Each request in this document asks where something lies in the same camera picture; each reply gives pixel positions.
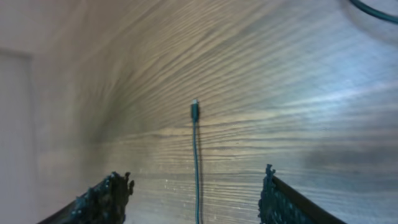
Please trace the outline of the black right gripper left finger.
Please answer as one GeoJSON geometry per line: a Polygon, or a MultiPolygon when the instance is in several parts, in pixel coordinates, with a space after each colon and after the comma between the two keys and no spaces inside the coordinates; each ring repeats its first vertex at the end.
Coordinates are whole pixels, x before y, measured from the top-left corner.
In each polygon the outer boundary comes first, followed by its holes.
{"type": "Polygon", "coordinates": [[[134,192],[134,181],[129,176],[128,172],[112,172],[39,224],[123,224],[129,197],[134,192]]]}

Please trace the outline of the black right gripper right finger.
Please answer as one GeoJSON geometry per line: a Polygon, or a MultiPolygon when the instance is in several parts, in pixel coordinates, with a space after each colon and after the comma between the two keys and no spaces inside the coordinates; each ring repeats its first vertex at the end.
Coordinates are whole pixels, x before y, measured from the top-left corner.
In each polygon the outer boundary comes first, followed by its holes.
{"type": "Polygon", "coordinates": [[[258,206],[261,224],[345,224],[276,177],[270,164],[258,206]]]}

